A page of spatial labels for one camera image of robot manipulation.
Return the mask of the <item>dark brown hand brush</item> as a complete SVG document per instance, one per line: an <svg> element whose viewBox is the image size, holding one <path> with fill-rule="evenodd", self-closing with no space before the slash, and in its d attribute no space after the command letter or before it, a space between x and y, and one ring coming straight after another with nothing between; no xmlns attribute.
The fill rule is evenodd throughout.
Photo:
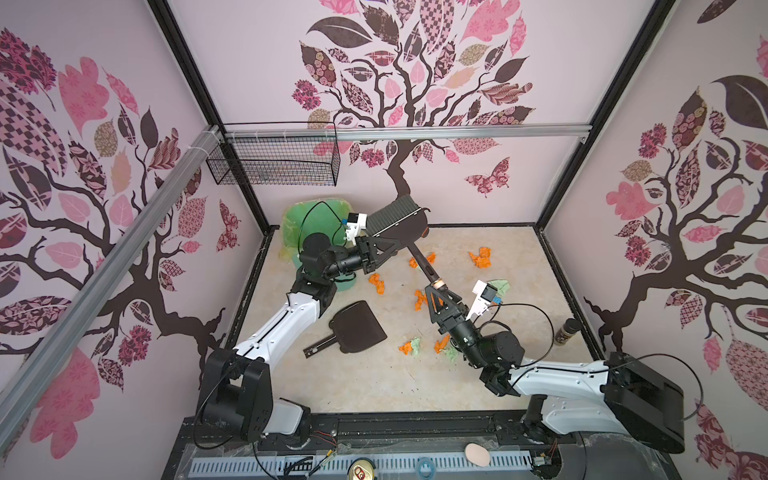
<svg viewBox="0 0 768 480"><path fill-rule="evenodd" d="M370 237L395 239L407 248L417 261L430 284L440 281L440 276L416 245L428 231L426 209L420 207L410 195L397 198L390 204L367 217L365 232Z"/></svg>

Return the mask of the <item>dark brown plastic dustpan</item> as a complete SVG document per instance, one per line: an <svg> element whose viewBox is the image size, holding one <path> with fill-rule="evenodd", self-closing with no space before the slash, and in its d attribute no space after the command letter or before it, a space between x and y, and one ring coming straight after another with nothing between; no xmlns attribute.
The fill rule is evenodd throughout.
<svg viewBox="0 0 768 480"><path fill-rule="evenodd" d="M306 358L334 345L344 354L360 353L388 338L365 300L339 310L328 323L332 333L303 350Z"/></svg>

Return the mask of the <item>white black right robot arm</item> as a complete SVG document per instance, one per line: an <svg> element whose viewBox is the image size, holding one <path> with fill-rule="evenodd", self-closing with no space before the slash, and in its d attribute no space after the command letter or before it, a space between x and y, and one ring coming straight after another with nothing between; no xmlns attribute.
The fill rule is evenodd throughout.
<svg viewBox="0 0 768 480"><path fill-rule="evenodd" d="M510 329L482 334L475 321L495 290L479 281L473 292L465 305L443 281L429 284L430 320L490 392L528 398L524 436L545 443L572 433L617 433L660 452L684 451L684 393L672 380L619 352L591 363L529 360Z"/></svg>

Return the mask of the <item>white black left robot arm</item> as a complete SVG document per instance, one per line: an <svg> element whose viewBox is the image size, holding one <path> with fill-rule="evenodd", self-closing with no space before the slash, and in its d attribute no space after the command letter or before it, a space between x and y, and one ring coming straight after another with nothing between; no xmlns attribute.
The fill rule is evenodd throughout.
<svg viewBox="0 0 768 480"><path fill-rule="evenodd" d="M194 423L249 443L271 434L305 439L301 429L310 410L274 397L271 369L328 309L338 277L371 273L402 248L395 239L362 236L346 248L322 232L309 235L281 309L236 347L216 349L206 360Z"/></svg>

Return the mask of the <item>orange paper scrap left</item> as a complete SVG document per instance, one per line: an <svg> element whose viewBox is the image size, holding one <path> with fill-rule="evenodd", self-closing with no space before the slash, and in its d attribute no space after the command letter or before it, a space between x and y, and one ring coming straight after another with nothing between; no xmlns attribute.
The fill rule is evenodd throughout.
<svg viewBox="0 0 768 480"><path fill-rule="evenodd" d="M378 273L371 275L368 278L368 281L370 284L372 284L375 287L376 293L378 295L383 295L385 293L386 291L385 282L382 280L381 276Z"/></svg>

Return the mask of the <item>orange paper scrap pile centre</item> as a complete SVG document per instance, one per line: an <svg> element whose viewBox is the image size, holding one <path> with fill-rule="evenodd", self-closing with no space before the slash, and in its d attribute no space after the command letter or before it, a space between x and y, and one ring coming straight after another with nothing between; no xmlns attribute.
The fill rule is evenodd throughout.
<svg viewBox="0 0 768 480"><path fill-rule="evenodd" d="M414 296L415 296L415 302L414 302L413 309L415 311L420 311L422 307L427 303L427 297L425 293L421 290L416 290L414 292Z"/></svg>

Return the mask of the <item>orange green scrap front right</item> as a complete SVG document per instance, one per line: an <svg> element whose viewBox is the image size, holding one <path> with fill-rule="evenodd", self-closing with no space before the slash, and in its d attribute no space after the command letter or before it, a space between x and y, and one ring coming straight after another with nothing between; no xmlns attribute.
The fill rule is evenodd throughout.
<svg viewBox="0 0 768 480"><path fill-rule="evenodd" d="M444 357L448 362L455 364L458 361L459 351L454 346L451 336L444 335L434 344L434 351L438 356Z"/></svg>

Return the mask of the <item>orange green scrap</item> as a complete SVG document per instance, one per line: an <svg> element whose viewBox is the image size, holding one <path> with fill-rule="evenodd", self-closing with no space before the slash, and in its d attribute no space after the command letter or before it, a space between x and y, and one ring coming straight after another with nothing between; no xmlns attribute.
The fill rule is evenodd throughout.
<svg viewBox="0 0 768 480"><path fill-rule="evenodd" d="M448 362L455 364L458 361L459 351L454 346L451 336L444 335L434 344L434 351L438 356L444 357Z"/></svg>
<svg viewBox="0 0 768 480"><path fill-rule="evenodd" d="M402 344L398 350L406 356L417 356L420 353L421 338L414 337L404 344Z"/></svg>

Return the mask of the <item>orange green scrap front left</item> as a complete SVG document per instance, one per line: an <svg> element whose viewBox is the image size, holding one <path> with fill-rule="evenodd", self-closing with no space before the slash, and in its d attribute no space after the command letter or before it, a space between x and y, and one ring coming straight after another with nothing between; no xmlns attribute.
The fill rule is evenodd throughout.
<svg viewBox="0 0 768 480"><path fill-rule="evenodd" d="M404 344L402 344L398 350L406 356L417 356L420 353L421 338L414 337Z"/></svg>

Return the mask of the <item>orange green scrap right edge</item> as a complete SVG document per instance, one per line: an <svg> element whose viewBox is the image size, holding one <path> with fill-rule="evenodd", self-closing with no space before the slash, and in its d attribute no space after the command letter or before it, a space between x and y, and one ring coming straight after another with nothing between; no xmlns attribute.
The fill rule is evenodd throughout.
<svg viewBox="0 0 768 480"><path fill-rule="evenodd" d="M501 298L503 298L503 297L505 296L505 294L506 294L506 293L509 291L509 289L510 289L510 283L509 283L509 281L508 281L508 280L506 280L506 279L494 279L494 280L489 280L489 281L487 282L487 284L488 284L488 285L490 285L490 286L492 286L492 287L493 287L493 288L496 290L496 292L497 292L497 295L498 295L499 297L501 297Z"/></svg>

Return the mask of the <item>orange paper scrap far right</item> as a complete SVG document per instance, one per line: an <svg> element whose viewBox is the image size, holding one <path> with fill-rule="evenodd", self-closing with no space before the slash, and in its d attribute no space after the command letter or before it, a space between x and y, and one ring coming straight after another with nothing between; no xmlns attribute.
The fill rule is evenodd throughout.
<svg viewBox="0 0 768 480"><path fill-rule="evenodd" d="M492 266L491 254L490 248L480 247L477 253L469 252L469 257L477 268L486 269Z"/></svg>

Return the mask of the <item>small dark bottle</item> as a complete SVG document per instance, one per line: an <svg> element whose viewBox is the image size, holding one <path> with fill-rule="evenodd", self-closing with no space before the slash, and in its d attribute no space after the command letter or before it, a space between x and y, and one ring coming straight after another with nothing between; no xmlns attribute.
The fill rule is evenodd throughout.
<svg viewBox="0 0 768 480"><path fill-rule="evenodd" d="M554 343L558 346L565 345L574 335L582 329L582 323L575 318L568 318L555 332Z"/></svg>

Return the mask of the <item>beige egg shaped object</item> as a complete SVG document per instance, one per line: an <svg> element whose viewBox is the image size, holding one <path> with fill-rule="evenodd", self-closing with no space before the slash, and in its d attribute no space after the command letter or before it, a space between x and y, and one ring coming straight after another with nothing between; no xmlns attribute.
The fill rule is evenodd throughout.
<svg viewBox="0 0 768 480"><path fill-rule="evenodd" d="M490 465L490 452L483 446L476 443L469 443L465 446L464 454L469 463L477 467L485 468Z"/></svg>

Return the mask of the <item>round metal tin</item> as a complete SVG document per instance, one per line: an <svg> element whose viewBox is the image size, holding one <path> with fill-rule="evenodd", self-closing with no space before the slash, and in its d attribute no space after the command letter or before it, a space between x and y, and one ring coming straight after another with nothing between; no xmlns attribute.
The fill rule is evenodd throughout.
<svg viewBox="0 0 768 480"><path fill-rule="evenodd" d="M354 460L347 470L348 480L375 480L376 467L372 460L358 458Z"/></svg>

